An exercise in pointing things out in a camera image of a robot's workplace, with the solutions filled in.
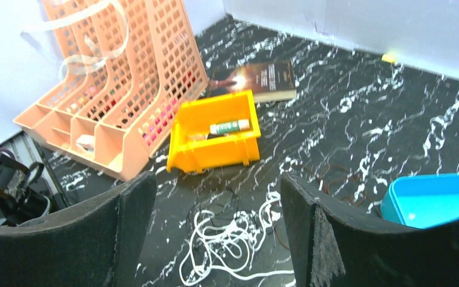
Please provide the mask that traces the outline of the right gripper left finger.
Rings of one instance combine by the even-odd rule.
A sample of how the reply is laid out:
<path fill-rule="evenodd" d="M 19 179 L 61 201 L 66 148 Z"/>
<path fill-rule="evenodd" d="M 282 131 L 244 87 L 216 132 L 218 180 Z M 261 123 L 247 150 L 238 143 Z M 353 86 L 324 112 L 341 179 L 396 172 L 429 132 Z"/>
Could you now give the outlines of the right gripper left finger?
<path fill-rule="evenodd" d="M 131 286 L 157 193 L 143 172 L 98 196 L 0 227 L 0 286 Z"/>

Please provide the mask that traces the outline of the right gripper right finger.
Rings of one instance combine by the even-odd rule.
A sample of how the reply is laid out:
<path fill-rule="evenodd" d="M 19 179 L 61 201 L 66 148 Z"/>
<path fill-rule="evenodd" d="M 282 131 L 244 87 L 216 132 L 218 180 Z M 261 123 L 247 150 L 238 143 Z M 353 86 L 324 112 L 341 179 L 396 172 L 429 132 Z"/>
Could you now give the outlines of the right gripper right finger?
<path fill-rule="evenodd" d="M 289 173 L 280 194 L 297 286 L 459 286 L 459 219 L 407 227 Z"/>

